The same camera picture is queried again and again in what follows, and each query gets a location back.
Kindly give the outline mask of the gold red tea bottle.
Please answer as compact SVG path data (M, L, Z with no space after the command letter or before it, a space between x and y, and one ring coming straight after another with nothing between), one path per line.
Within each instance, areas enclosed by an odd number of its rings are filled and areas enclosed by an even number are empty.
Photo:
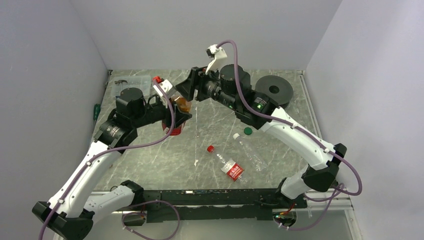
M174 128L170 135L177 136L182 133L186 121L192 117L192 114L190 113L192 103L180 95L173 96L171 98L171 103L174 109Z

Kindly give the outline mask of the clear bottle red label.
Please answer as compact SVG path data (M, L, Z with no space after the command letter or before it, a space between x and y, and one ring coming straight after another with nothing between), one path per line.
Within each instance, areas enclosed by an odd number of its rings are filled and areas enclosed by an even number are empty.
M239 186L246 187L250 183L250 179L245 169L228 154L221 149L215 148L213 145L207 147L207 151L213 158L219 162L220 170L234 183Z

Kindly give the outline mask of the green bottle cap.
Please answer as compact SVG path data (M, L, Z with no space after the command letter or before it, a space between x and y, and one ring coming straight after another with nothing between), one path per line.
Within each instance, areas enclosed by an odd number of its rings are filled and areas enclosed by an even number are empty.
M247 136L251 135L253 133L253 130L250 127L245 127L243 130L243 133Z

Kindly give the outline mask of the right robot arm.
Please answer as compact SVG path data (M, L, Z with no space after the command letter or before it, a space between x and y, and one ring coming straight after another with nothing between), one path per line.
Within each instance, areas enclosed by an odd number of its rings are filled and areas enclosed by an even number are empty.
M234 111L242 123L277 138L307 161L306 167L280 182L275 194L280 207L289 207L295 198L309 190L326 192L333 187L341 162L338 158L344 156L346 147L317 138L271 97L253 90L251 76L241 66L238 73L241 93L238 93L233 64L215 72L193 67L188 77L175 87L188 101L212 99L224 105Z

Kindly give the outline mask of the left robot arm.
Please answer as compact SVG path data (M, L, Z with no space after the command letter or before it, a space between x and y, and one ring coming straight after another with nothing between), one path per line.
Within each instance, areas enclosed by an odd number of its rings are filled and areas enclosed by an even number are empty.
M91 193L106 170L127 150L133 149L138 128L162 122L166 136L191 118L174 100L174 86L154 86L153 103L141 89L124 89L115 108L94 135L89 149L67 182L48 201L39 201L32 213L42 222L39 239L51 229L65 240L82 240L93 225L121 208L139 209L145 202L144 189L126 180L99 197Z

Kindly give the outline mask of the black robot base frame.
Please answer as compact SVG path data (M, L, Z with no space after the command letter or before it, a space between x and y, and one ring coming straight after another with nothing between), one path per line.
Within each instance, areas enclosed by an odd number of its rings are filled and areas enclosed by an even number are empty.
M294 200L277 195L275 188L145 190L143 203L123 211L145 211L147 223L188 220L255 219L271 221L278 212L306 209L302 196Z

